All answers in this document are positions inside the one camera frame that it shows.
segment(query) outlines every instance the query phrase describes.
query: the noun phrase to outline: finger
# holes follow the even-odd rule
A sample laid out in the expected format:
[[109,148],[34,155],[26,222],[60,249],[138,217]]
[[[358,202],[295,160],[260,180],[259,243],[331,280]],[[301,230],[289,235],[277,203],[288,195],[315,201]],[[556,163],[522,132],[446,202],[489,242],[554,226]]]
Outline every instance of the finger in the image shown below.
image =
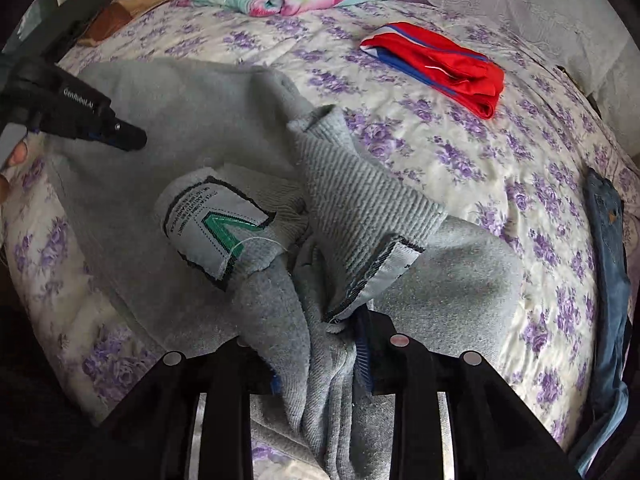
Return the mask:
[[16,166],[17,164],[22,164],[25,160],[27,160],[27,145],[24,141],[21,141],[14,148],[14,152],[9,157],[7,164],[9,166]]
[[0,204],[9,196],[9,183],[4,176],[0,175]]

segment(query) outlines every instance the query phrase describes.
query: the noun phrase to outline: orange cloth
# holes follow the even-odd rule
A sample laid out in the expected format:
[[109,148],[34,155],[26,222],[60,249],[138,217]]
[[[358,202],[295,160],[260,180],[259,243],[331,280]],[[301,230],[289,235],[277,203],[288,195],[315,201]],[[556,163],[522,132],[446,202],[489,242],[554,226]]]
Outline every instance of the orange cloth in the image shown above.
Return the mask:
[[169,0],[116,0],[103,9],[89,26],[78,44],[96,46],[112,36],[131,20]]

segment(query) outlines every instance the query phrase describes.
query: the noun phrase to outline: denim pants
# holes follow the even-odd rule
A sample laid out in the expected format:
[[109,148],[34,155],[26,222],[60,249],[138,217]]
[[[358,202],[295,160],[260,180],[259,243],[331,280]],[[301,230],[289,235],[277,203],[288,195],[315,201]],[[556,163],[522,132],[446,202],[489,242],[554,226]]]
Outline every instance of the denim pants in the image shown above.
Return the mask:
[[593,424],[569,453],[582,476],[625,416],[628,406],[622,370],[630,291],[622,244],[623,204],[620,196],[609,180],[591,168],[584,195],[596,256],[599,302],[593,371],[585,406],[585,410],[592,411]]

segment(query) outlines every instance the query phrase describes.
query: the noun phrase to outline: silver round pin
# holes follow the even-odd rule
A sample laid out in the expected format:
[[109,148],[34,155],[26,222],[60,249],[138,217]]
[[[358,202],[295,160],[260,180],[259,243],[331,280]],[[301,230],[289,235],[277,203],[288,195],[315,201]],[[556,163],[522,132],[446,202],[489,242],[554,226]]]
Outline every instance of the silver round pin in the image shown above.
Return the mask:
[[404,348],[409,344],[409,338],[404,334],[395,334],[391,336],[391,339],[389,341],[391,341],[391,344],[393,346],[398,346],[400,348]]
[[169,352],[168,354],[165,354],[164,357],[162,358],[162,362],[167,366],[175,366],[180,361],[182,361],[182,356],[180,355],[180,352]]
[[482,356],[478,352],[466,352],[462,358],[466,364],[472,366],[478,366],[482,362]]

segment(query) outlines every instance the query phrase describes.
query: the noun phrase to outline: bed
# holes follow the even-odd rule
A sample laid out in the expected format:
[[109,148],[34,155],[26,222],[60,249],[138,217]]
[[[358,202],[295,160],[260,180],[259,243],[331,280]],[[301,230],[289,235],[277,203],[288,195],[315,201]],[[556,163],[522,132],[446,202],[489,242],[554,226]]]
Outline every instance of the bed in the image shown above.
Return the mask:
[[[476,118],[358,49],[368,32],[402,20],[504,69],[494,118]],[[97,48],[75,47],[61,65],[76,74],[93,62],[162,56],[283,71],[314,104],[342,106],[353,135],[398,179],[505,240],[525,272],[495,365],[555,440],[564,449],[571,445],[588,390],[597,312],[583,175],[595,168],[625,201],[632,316],[640,279],[640,172],[561,70],[486,18],[400,1],[267,19],[169,3]],[[42,141],[30,134],[27,162],[7,173],[8,266],[60,383],[100,422],[162,351],[137,338],[95,286],[49,183]],[[259,442],[254,463],[257,478],[323,478]],[[446,471],[452,478],[450,463]]]

